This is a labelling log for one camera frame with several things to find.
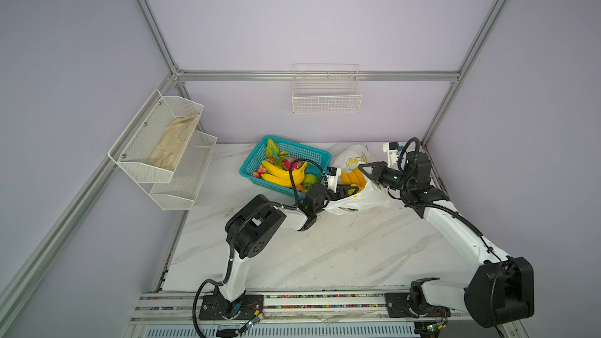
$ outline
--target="robotic arm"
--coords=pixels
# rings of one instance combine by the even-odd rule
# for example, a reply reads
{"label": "robotic arm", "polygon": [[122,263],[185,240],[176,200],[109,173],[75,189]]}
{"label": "robotic arm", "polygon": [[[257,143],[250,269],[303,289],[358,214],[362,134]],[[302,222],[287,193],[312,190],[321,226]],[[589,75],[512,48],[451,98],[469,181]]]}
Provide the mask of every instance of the robotic arm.
{"label": "robotic arm", "polygon": [[[415,150],[407,152],[411,143],[415,143]],[[469,312],[483,327],[532,316],[534,277],[528,261],[512,258],[490,242],[455,210],[444,192],[431,185],[432,165],[428,156],[419,152],[418,139],[409,140],[400,152],[398,143],[385,144],[385,151],[388,163],[361,164],[360,170],[373,182],[398,190],[400,197],[392,194],[391,197],[402,200],[439,230],[474,274],[469,285],[447,283],[438,278],[412,282],[409,311],[420,316],[435,306],[444,306]],[[398,170],[390,167],[395,162]],[[298,231],[310,228],[326,200],[344,197],[341,193],[344,187],[336,186],[335,182],[339,170],[328,167],[327,171],[328,187],[314,184],[297,203],[298,207],[270,202],[258,195],[228,221],[225,227],[230,247],[228,267],[222,282],[211,282],[215,284],[213,294],[223,318],[235,318],[240,312],[249,259],[265,248],[274,233],[280,228]]]}

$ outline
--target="yellow banana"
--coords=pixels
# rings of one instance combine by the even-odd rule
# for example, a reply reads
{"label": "yellow banana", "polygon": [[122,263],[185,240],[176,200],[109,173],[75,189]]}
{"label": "yellow banana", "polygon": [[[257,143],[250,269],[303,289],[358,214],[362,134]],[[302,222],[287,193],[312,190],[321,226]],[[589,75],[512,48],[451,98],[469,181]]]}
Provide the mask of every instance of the yellow banana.
{"label": "yellow banana", "polygon": [[[292,188],[292,183],[290,182],[290,179],[283,179],[281,177],[276,177],[276,176],[268,174],[268,173],[264,173],[263,175],[261,175],[261,177],[270,183],[281,185],[282,187]],[[304,170],[299,175],[298,178],[297,177],[294,177],[294,178],[295,178],[295,185],[301,184],[302,181],[305,179]]]}
{"label": "yellow banana", "polygon": [[[289,171],[280,169],[279,167],[276,167],[275,165],[271,164],[268,161],[263,161],[262,163],[263,163],[263,167],[265,167],[267,172],[269,172],[271,175],[273,175],[275,177],[281,177],[282,179],[288,179],[288,180],[290,179]],[[303,174],[303,175],[305,174],[306,165],[307,165],[307,162],[305,162],[298,169],[292,171],[292,177],[294,177],[295,180],[297,179],[297,177],[300,174]]]}
{"label": "yellow banana", "polygon": [[353,184],[350,182],[349,174],[343,172],[342,175],[340,175],[340,177],[342,178],[342,183],[344,183],[345,185]]}
{"label": "yellow banana", "polygon": [[357,176],[357,179],[359,179],[359,186],[361,187],[361,189],[363,189],[365,187],[365,184],[367,184],[367,181],[363,176],[363,172],[361,172],[361,170],[357,167],[353,170],[353,173]]}
{"label": "yellow banana", "polygon": [[350,179],[350,184],[357,184],[357,186],[361,185],[359,178],[355,175],[354,172],[351,171],[348,173],[348,175],[349,175],[349,179]]}

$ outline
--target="white marble surface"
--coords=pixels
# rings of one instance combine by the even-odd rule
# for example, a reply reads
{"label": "white marble surface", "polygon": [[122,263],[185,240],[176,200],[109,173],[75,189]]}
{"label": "white marble surface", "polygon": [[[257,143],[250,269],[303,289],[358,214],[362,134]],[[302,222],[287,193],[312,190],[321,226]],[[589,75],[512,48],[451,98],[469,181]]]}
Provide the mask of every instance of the white marble surface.
{"label": "white marble surface", "polygon": [[[353,143],[314,143],[333,159]],[[382,144],[367,143],[383,160]],[[255,144],[218,144],[190,210],[163,290],[194,291],[227,264],[225,223],[254,196],[293,198],[239,175]],[[319,214],[307,231],[278,230],[251,261],[248,290],[397,289],[424,277],[469,283],[468,268],[441,234],[401,202],[365,214]]]}

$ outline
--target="plastic bag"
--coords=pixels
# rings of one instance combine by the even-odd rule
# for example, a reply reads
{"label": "plastic bag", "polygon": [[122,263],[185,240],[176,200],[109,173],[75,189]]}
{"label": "plastic bag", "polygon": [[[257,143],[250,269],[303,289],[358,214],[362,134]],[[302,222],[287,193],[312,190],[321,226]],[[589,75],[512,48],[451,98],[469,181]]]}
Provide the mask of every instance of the plastic bag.
{"label": "plastic bag", "polygon": [[[332,166],[349,173],[361,163],[375,161],[376,159],[367,151],[366,147],[356,144],[338,155]],[[330,201],[323,209],[336,215],[345,215],[366,213],[374,207],[389,207],[393,200],[388,196],[386,190],[373,183],[368,177],[365,179],[367,183],[363,191],[338,201]]]}
{"label": "plastic bag", "polygon": [[372,154],[367,151],[365,146],[356,144],[338,155],[336,160],[332,163],[332,167],[342,169],[342,172],[349,173],[357,168],[359,163],[371,163],[375,161],[376,160]]}
{"label": "plastic bag", "polygon": [[389,207],[392,200],[381,186],[367,179],[363,191],[338,201],[330,201],[323,209],[336,215],[366,213],[374,207]]}

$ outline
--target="teal basket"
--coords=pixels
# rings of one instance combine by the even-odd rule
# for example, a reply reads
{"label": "teal basket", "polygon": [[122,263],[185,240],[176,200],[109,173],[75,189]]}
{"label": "teal basket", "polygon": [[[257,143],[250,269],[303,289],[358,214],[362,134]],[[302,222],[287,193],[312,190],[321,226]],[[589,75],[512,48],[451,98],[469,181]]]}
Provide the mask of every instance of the teal basket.
{"label": "teal basket", "polygon": [[[290,188],[282,187],[281,185],[273,184],[263,179],[257,179],[256,177],[251,176],[253,172],[257,171],[257,168],[261,162],[265,161],[266,159],[265,150],[267,150],[267,139],[272,139],[281,152],[288,152],[295,158],[306,158],[314,161],[315,163],[318,163],[324,171],[326,170],[327,166],[330,166],[330,161],[332,160],[332,154],[330,154],[330,152],[323,151],[316,147],[299,144],[294,141],[280,139],[279,137],[266,136],[257,144],[257,146],[255,146],[254,149],[252,149],[251,154],[248,155],[246,161],[244,161],[242,167],[240,168],[240,175],[247,177],[254,184],[294,197],[294,192],[292,192],[292,189]],[[313,174],[316,177],[321,176],[319,169],[311,163],[309,163],[309,166],[307,166],[305,170],[305,174],[307,173]],[[299,192],[299,197],[303,198],[305,197],[305,194]]]}

